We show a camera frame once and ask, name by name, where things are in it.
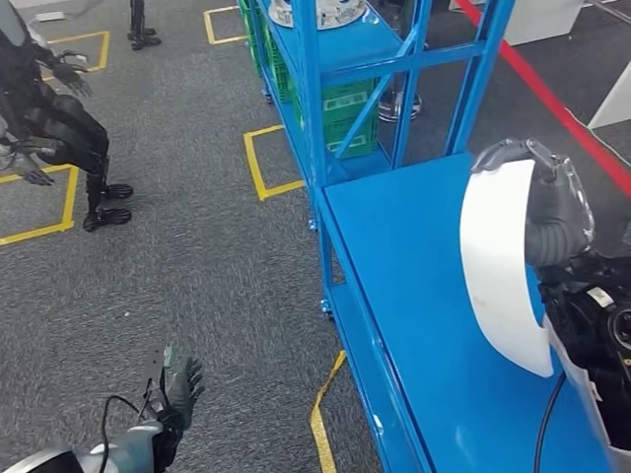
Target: paper sheet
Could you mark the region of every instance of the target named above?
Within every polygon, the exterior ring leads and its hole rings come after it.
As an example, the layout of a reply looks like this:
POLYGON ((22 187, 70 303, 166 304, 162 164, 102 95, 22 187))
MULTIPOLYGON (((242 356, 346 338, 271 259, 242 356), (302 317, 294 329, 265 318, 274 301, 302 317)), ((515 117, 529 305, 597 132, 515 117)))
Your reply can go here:
POLYGON ((534 162, 508 163, 470 177, 460 245, 469 297, 482 333, 525 370, 553 374, 548 331, 535 319, 526 281, 524 240, 534 162))

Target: blue metal shelf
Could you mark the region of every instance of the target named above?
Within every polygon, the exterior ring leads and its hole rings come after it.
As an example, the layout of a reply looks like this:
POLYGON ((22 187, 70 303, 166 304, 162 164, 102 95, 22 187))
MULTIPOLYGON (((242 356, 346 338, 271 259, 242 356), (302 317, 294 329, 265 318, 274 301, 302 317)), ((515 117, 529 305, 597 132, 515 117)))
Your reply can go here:
MULTIPOLYGON (((319 230, 324 297, 384 470, 531 471, 552 381, 512 365, 484 338, 466 293, 458 241, 470 162, 466 143, 514 0, 488 0, 472 42, 429 51, 423 44, 431 0, 414 3, 405 41, 373 11, 317 32, 316 2, 291 2, 292 31, 270 21, 270 0, 257 1, 295 82, 303 126, 279 100, 254 15, 265 87, 285 126, 319 230), (468 66, 443 158, 401 169, 420 69, 460 60, 468 66), (392 153, 340 160, 326 151, 322 87, 380 78, 336 151, 340 156, 396 73, 404 75, 405 87, 392 153), (334 284, 332 247, 344 284, 334 284)), ((542 466, 607 471, 568 387, 552 415, 542 466)))
MULTIPOLYGON (((321 232, 331 235, 354 288, 331 293, 344 346, 365 385, 368 417, 380 413, 373 406, 401 406, 380 437, 398 436, 407 418, 408 433, 429 451, 431 466, 424 470, 410 461, 392 471, 532 471, 537 429, 556 382, 504 359, 478 327, 458 240, 469 163, 466 154, 452 156, 317 194, 325 227, 321 232), (380 372, 366 374, 366 365, 380 372)), ((422 451, 404 442, 399 448, 405 447, 406 454, 394 457, 422 451)), ((384 464, 392 461, 390 453, 384 464)), ((542 471, 608 471, 571 387, 552 415, 542 471)))

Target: green basket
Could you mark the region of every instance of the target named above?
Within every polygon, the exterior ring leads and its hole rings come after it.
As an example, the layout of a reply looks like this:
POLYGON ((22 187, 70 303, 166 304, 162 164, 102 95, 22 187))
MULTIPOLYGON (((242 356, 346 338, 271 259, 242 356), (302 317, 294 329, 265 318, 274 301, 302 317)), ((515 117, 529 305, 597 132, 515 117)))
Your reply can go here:
MULTIPOLYGON (((347 118, 325 125, 325 143, 327 149, 334 153, 346 138, 346 135, 355 122, 356 117, 347 118)), ((356 158, 370 155, 377 146, 377 129, 379 124, 377 115, 369 115, 357 130, 341 158, 356 158)))
POLYGON ((323 90, 322 120, 324 124, 359 115, 375 87, 376 81, 371 79, 323 90))
POLYGON ((291 94, 289 90, 288 66, 283 60, 283 56, 281 55, 281 51, 276 46, 267 25, 264 25, 263 31, 267 62, 269 63, 269 68, 272 70, 272 77, 274 79, 274 84, 276 85, 279 98, 281 102, 291 101, 291 94))
MULTIPOLYGON (((298 124, 300 125, 300 128, 303 128, 304 123, 302 120, 302 112, 300 108, 300 101, 295 85, 293 82, 290 82, 289 90, 291 95, 291 108, 293 109, 294 115, 298 124)), ((324 123, 324 129, 322 130, 327 149, 331 153, 337 150, 346 138, 346 135, 350 130, 350 127, 352 126, 355 119, 361 110, 362 108, 359 108, 354 116, 348 116, 337 120, 331 120, 331 115, 329 115, 330 120, 324 123)), ((356 158, 370 155, 374 152, 377 147, 378 125, 379 116, 375 107, 374 110, 367 116, 364 123, 357 130, 357 133, 355 134, 341 158, 356 158)))
MULTIPOLYGON (((239 10, 241 12, 241 18, 243 20, 243 27, 248 35, 248 45, 250 49, 250 55, 252 56, 252 62, 254 64, 257 74, 259 77, 262 77, 263 70, 260 67, 260 58, 258 57, 258 51, 257 50, 256 39, 254 38, 254 33, 254 25, 252 24, 252 11, 249 6, 249 1, 236 0, 236 3, 239 5, 239 10)), ((254 9, 254 11, 256 11, 256 14, 258 15, 259 20, 263 22, 260 10, 257 6, 254 9)))

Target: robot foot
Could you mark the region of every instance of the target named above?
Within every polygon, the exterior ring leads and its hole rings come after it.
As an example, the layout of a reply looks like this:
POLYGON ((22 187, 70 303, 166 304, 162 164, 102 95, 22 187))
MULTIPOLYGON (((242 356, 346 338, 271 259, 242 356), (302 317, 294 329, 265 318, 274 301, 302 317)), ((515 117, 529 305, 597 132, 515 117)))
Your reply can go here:
POLYGON ((124 225, 131 220, 131 212, 125 209, 99 209, 97 214, 88 214, 83 221, 83 229, 94 232, 106 225, 124 225))
POLYGON ((105 199, 128 199, 134 194, 134 188, 127 184, 111 184, 105 188, 105 199))
MULTIPOLYGON (((158 32, 156 32, 155 29, 145 28, 142 35, 143 36, 155 36, 156 34, 158 34, 158 32)), ((130 41, 134 41, 134 33, 132 33, 132 32, 128 33, 128 39, 130 40, 130 41)))
POLYGON ((131 49, 134 51, 140 51, 145 46, 157 46, 162 44, 162 40, 158 36, 143 36, 140 38, 134 38, 131 44, 131 49))

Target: robot leg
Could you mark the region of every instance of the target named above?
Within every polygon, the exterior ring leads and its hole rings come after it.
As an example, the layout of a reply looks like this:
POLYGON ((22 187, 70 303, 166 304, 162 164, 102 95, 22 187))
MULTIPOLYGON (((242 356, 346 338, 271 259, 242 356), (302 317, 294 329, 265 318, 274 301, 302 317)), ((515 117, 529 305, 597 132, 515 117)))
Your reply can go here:
POLYGON ((54 157, 40 158, 47 163, 76 166, 87 173, 88 215, 83 228, 94 232, 104 225, 122 225, 131 220, 131 212, 128 210, 101 207, 106 199, 125 199, 133 194, 128 185, 107 184, 109 140, 105 128, 72 96, 56 97, 52 104, 55 116, 46 120, 42 131, 63 143, 63 151, 54 157))
POLYGON ((109 160, 103 161, 98 172, 88 172, 85 176, 85 191, 88 194, 88 215, 83 220, 83 229, 94 232, 105 225, 123 225, 131 220, 131 212, 127 209, 103 209, 101 207, 104 198, 112 198, 112 188, 123 188, 127 196, 131 187, 125 184, 107 185, 107 169, 109 160))
POLYGON ((131 49, 141 50, 144 46, 157 46, 162 43, 155 36, 155 30, 144 26, 144 0, 131 0, 131 25, 128 39, 132 41, 131 49))

